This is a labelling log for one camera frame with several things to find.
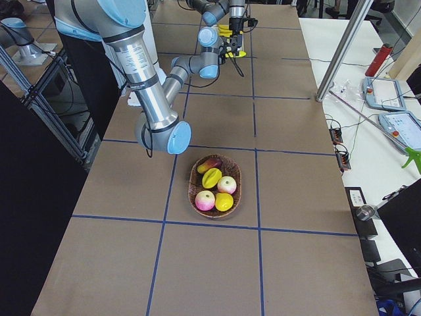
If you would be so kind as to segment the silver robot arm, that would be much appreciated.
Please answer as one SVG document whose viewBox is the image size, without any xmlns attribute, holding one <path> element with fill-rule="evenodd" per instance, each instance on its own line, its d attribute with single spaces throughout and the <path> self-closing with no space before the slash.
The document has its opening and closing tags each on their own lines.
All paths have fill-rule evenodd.
<svg viewBox="0 0 421 316">
<path fill-rule="evenodd" d="M 242 32 L 248 19 L 245 1 L 187 0 L 186 4 L 190 9 L 201 13 L 203 22 L 209 27 L 216 26 L 228 14 L 230 35 L 227 42 L 230 44 L 232 52 L 240 51 L 243 46 Z"/>
<path fill-rule="evenodd" d="M 138 143 L 172 155 L 183 153 L 191 139 L 190 125 L 171 108 L 175 97 L 192 74 L 208 79 L 218 76 L 225 49 L 216 23 L 228 15 L 233 35 L 238 36 L 245 13 L 244 1 L 188 1 L 187 5 L 200 12 L 206 24 L 197 36 L 201 52 L 175 58 L 165 75 L 156 61 L 146 1 L 55 1 L 60 33 L 113 48 L 118 68 L 143 109 L 135 128 Z"/>
</svg>

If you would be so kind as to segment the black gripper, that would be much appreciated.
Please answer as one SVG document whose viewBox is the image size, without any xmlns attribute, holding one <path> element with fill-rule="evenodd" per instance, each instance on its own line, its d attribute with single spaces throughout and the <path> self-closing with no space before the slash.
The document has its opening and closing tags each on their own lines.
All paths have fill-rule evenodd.
<svg viewBox="0 0 421 316">
<path fill-rule="evenodd" d="M 234 16 L 229 18 L 229 30 L 233 33 L 240 33 L 243 31 L 243 17 Z"/>
<path fill-rule="evenodd" d="M 226 52 L 243 51 L 243 37 L 239 32 L 233 32 L 231 37 L 223 37 Z"/>
</svg>

